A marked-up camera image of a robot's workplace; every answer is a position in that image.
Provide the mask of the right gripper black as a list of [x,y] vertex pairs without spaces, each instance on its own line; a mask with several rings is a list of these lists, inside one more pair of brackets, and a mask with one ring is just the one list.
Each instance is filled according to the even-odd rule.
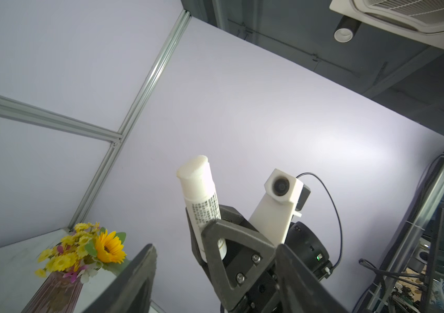
[[208,275],[220,301],[220,311],[283,312],[276,288],[275,246],[231,206],[222,206],[221,219],[202,231],[206,262],[188,219],[191,249]]

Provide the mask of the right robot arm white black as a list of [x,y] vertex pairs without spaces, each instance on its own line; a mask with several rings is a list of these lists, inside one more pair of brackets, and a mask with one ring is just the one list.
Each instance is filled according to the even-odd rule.
[[273,246],[235,208],[221,207],[201,238],[189,222],[192,251],[220,300],[221,312],[342,312],[321,286],[334,272],[329,254],[302,222]]

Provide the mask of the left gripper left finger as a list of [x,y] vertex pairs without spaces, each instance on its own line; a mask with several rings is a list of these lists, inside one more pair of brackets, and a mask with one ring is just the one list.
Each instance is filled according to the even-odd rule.
[[148,312],[156,265],[156,248],[147,244],[85,312]]

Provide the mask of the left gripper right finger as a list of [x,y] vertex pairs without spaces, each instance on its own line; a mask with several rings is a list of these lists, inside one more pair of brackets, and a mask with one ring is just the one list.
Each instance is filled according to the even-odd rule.
[[275,273],[283,312],[342,313],[347,310],[286,245],[275,253]]

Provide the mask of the white glue stick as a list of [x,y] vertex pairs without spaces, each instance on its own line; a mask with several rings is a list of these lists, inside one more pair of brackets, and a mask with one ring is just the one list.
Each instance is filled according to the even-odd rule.
[[221,219],[218,197],[208,157],[196,156],[176,172],[201,259],[206,262],[202,231],[213,220]]

